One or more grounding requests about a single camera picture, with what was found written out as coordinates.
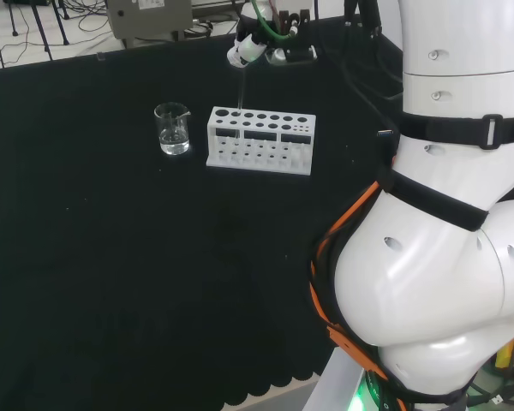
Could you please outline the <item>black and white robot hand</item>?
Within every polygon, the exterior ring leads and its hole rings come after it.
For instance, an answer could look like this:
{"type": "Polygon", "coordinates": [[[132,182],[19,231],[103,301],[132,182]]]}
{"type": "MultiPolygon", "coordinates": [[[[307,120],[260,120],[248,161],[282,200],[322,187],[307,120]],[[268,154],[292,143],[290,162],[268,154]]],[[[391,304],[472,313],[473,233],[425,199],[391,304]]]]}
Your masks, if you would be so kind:
{"type": "Polygon", "coordinates": [[[267,21],[267,25],[279,36],[272,36],[249,11],[241,13],[236,27],[234,44],[227,52],[227,60],[237,69],[245,69],[262,57],[272,66],[286,66],[298,63],[311,63],[317,59],[317,52],[310,38],[311,15],[309,9],[298,13],[288,10],[279,12],[279,23],[267,21]]]}

